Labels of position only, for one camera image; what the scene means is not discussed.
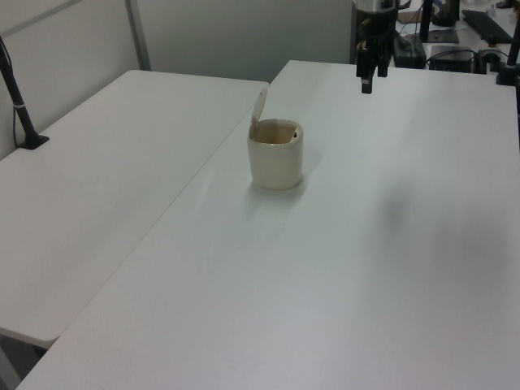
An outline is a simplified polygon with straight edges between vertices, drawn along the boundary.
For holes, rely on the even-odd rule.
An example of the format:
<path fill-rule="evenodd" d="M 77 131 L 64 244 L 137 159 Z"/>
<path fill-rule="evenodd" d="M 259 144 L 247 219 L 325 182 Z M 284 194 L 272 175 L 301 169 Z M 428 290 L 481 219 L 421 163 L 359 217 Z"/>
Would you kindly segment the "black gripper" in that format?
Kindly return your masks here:
<path fill-rule="evenodd" d="M 397 21 L 397 10 L 361 11 L 357 10 L 357 70 L 356 76 L 361 80 L 362 93 L 372 93 L 372 56 L 371 53 L 382 53 L 391 43 Z M 388 54 L 378 57 L 377 76 L 388 76 Z"/>

